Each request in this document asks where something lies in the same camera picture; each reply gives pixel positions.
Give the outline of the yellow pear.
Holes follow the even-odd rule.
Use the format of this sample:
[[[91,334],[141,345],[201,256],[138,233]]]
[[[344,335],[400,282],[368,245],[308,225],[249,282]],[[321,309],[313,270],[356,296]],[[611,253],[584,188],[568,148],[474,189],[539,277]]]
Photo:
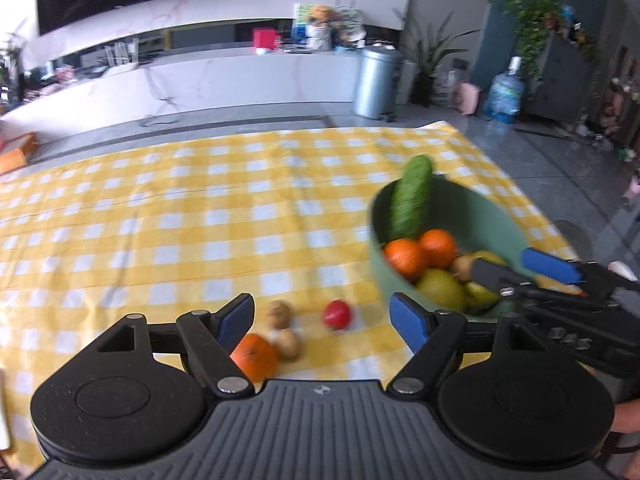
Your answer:
[[[506,260],[493,252],[488,252],[488,250],[479,250],[478,252],[471,252],[471,254],[474,255],[475,260],[483,259],[499,266],[506,266]],[[499,300],[497,294],[480,284],[472,281],[462,284],[466,295],[466,310],[469,313],[477,313],[489,309]]]

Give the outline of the large yellow-green pear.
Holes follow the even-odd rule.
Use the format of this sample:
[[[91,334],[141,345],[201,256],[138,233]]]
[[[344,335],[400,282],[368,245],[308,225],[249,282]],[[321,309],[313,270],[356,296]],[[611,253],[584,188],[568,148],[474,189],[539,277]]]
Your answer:
[[[466,310],[465,290],[447,270],[427,269],[416,282],[416,289],[439,308],[460,313]]]

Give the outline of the orange tangerine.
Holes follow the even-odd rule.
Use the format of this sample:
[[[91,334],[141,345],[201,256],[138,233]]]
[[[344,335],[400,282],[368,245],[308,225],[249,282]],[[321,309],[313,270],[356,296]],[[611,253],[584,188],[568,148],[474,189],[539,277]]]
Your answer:
[[[420,280],[428,267],[427,255],[416,240],[392,240],[383,252],[387,263],[408,282]]]
[[[258,334],[245,335],[231,353],[231,359],[255,384],[276,377],[279,369],[277,350]]]
[[[419,240],[431,268],[447,269],[456,258],[457,242],[450,232],[443,229],[426,231]]]

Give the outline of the red cherry tomato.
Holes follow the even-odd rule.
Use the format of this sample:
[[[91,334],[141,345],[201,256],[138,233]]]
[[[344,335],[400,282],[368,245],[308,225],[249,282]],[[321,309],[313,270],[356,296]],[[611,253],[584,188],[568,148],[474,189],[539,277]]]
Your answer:
[[[322,321],[330,330],[344,330],[352,322],[352,308],[346,301],[334,299],[326,305]]]

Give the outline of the green cucumber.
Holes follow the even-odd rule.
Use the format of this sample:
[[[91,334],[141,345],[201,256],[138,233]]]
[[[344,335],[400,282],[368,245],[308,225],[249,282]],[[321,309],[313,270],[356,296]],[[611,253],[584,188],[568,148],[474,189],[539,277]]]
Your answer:
[[[416,240],[422,233],[431,199],[433,162],[413,156],[397,181],[390,202],[390,239]]]

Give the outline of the green plastic colander bowl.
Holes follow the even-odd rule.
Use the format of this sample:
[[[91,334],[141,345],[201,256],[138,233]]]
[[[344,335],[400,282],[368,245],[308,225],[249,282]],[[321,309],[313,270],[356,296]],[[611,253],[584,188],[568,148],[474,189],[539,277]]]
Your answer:
[[[515,302],[474,283],[471,264],[503,264],[531,282],[520,263],[527,246],[500,207],[439,176],[386,184],[369,208],[370,269],[386,304],[402,292],[427,310],[493,321],[514,311]]]

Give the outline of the yellow white checkered tablecloth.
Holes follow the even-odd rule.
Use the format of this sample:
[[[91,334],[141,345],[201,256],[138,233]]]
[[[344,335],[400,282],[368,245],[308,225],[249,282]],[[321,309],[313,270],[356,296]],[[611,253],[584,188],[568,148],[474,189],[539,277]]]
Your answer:
[[[392,376],[408,350],[390,327],[368,255],[368,208],[412,156],[498,204],[529,244],[572,248],[516,184],[450,125],[279,130],[160,144],[1,180],[1,368],[6,460],[40,464],[29,401],[129,312],[153,323],[215,310],[240,292],[265,315],[294,308],[293,378]],[[344,330],[322,321],[334,299]]]

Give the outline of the blue water jug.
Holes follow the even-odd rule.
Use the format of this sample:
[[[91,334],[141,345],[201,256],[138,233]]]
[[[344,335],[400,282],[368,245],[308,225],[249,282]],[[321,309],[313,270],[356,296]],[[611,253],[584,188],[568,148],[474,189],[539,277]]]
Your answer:
[[[493,120],[512,124],[521,110],[521,100],[525,91],[524,81],[520,77],[522,58],[512,56],[505,72],[492,80],[484,112]]]

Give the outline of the pink piggy bank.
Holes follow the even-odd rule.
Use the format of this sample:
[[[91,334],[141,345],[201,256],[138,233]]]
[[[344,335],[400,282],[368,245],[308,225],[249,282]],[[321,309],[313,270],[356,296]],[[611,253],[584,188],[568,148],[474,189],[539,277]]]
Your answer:
[[[454,109],[464,116],[475,114],[479,100],[480,88],[467,81],[460,82],[452,95]]]

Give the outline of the dark grey drawer cabinet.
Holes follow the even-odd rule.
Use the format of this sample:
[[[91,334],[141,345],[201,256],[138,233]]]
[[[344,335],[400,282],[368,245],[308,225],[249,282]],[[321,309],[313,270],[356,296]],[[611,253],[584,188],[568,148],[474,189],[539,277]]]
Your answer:
[[[559,124],[577,122],[590,88],[592,63],[574,44],[551,34],[537,68],[524,112]]]

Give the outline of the silver metal trash bin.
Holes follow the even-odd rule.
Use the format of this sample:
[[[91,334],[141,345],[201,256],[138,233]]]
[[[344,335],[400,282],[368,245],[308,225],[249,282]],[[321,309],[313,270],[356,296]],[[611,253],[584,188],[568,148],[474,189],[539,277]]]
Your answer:
[[[386,120],[395,116],[395,103],[404,57],[389,44],[374,44],[360,52],[352,110],[357,116]]]

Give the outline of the trailing ivy plant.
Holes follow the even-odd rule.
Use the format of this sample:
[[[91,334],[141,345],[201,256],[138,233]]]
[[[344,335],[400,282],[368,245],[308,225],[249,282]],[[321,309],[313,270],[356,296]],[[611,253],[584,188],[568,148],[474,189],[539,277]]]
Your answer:
[[[534,80],[538,58],[559,27],[561,6],[556,0],[503,0],[503,13],[516,19],[515,54],[521,58],[522,75]]]

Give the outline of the white marble tv cabinet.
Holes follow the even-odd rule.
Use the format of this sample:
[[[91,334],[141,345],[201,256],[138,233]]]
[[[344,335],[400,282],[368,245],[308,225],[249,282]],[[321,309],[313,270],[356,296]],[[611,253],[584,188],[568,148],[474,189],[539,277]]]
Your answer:
[[[1,117],[8,139],[53,140],[176,113],[282,103],[350,103],[360,55],[267,53],[253,48],[161,56],[130,72],[75,82]]]

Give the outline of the orange cardboard box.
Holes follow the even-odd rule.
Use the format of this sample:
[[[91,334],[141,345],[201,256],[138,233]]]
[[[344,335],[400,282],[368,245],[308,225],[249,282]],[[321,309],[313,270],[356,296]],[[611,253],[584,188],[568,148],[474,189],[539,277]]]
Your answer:
[[[38,148],[39,141],[34,132],[22,134],[13,140],[2,140],[0,174],[8,174],[27,166]]]

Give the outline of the white wifi router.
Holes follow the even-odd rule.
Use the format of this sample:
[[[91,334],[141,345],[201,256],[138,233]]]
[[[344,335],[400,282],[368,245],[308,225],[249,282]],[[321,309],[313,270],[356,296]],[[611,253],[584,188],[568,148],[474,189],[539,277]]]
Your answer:
[[[127,44],[116,41],[104,47],[106,71],[104,75],[130,72],[139,66],[139,40],[134,38]]]

